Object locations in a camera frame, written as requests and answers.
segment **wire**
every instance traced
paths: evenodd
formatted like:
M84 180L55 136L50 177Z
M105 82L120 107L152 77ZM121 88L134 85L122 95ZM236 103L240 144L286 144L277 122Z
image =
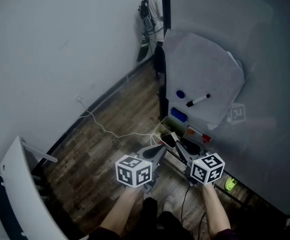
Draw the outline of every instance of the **wire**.
M153 33L149 33L149 32L147 32L147 34L148 34L148 35L154 35L154 34L156 34L157 32L161 31L163 28L164 28L164 27L160 28L159 30L157 30L157 31L155 31L155 32L153 32Z
M149 41L148 44L149 44L151 55L154 56L153 49L152 49L152 46L151 46L151 41Z
M203 216L201 217L200 219L200 222L199 222L199 225L198 225L198 237L197 237L197 240L200 240L200 231L201 231L201 224L202 224L202 220L203 218L205 217L206 215L206 212L203 214Z
M115 136L116 138L118 138L118 139L119 139L119 138L122 138L122 137L129 136L129 135L133 135L133 134L135 134L135 135L140 135L140 136L150 136L150 145L152 146L152 140L153 140L154 143L156 144L156 142L155 142L155 140L154 140L154 137L153 137L154 134L150 134L150 133L140 134L140 133L137 133L137 132L132 132L132 133L125 134L125 135L122 135L122 136L117 136L114 132L111 132L111 131L109 131L109 130L105 130L105 128L104 128L100 123L98 123L98 122L96 121L95 116L93 115L93 113L87 110L87 108L85 107L85 105L83 104L83 102L82 102L80 99L78 99L77 101L78 101L78 102L83 106L83 108L85 109L85 111L86 111L87 113L89 113L89 114L93 117L95 124L99 125L99 126L103 129L103 131L104 131L105 133L112 134L112 135L114 135L114 136ZM90 115L80 116L79 119L80 119L80 118L87 118L87 117L89 117Z
M188 193L188 191L190 190L191 186L188 187L186 193L185 193L185 196L184 196L184 201L183 201L183 204L181 205L181 213L180 213L180 220L181 220L181 226L183 226L183 208L184 208L184 203L185 203L185 200L186 200L186 195Z
M148 38L149 38L151 41L153 41L155 44L157 44L157 42L154 41L153 39L151 39L150 36L148 36Z

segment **wooden floor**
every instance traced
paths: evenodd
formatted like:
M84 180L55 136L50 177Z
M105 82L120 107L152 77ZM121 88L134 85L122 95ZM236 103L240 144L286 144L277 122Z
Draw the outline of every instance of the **wooden floor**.
M96 120L118 136L132 132L153 133L160 122L158 89L152 65L148 64L94 111ZM116 138L104 132L91 116L80 123L61 143L52 154L59 162L46 163L43 173L50 195L47 207L69 239L79 239L95 229L122 193L124 188L116 181L115 161L124 154L137 152L149 145L149 136L131 135ZM184 195L188 189L183 170L182 163L170 154L167 155L164 163L158 168L159 178L151 191L158 201L159 211L165 198L172 196L174 215L179 219ZM224 186L227 177L228 175L224 174L217 184ZM217 193L235 228L241 220L239 215L244 212L241 205L219 190ZM269 208L265 202L251 195L251 192L240 184L232 190L231 195L256 210ZM143 198L140 196L127 222L128 230L137 222L142 202ZM204 212L200 187L193 186L184 204L183 225L192 231L195 239ZM274 210L270 214L276 215L277 212ZM209 239L206 218L202 221L200 239Z

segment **white cable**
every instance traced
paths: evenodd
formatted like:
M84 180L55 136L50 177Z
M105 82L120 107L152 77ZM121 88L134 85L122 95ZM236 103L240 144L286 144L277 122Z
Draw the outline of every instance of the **white cable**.
M129 136L129 135L133 135L133 134L140 135L140 136L150 136L150 145L152 146L152 140L153 140L154 143L156 144L156 142L155 142L155 140L154 140L154 138L153 138L153 135L154 135L154 134L149 134L149 133L146 133L146 134L140 134L140 133L137 133L137 132L132 132L132 133L125 134L125 135L122 135L122 136L117 136L114 132L111 132L111 131L105 130L105 128L104 128L100 123L98 123L98 122L96 121L95 116L93 115L93 113L92 113L92 112L89 112L89 111L86 109L86 107L85 107L85 105L83 104L83 102L82 102L80 99L78 99L77 101L78 101L78 102L83 106L83 108L85 109L85 111L86 111L87 113L89 113L89 114L93 117L95 124L99 125L99 126L103 129L103 131L104 131L105 133L113 134L113 135L114 135L116 138L118 138L118 139L119 139L119 138L122 138L122 137ZM87 118L87 117L89 117L90 115L80 116L78 119L80 119L80 118Z

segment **power outlet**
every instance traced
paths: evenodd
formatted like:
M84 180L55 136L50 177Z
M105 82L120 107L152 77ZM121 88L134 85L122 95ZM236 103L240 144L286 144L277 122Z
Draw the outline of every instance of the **power outlet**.
M75 96L75 101L76 101L76 102L81 102L81 101L82 101L82 97L81 97L81 95L77 94L77 95Z
M93 90L96 86L96 83L95 82L90 82L89 83L89 89Z

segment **dark clothing sleeve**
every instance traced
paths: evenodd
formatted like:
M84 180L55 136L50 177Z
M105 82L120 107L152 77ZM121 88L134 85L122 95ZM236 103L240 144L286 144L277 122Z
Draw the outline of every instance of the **dark clothing sleeve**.
M120 236L106 228L99 227L89 234L87 240L120 240Z
M231 229L225 229L219 232L213 240L239 240L239 238Z

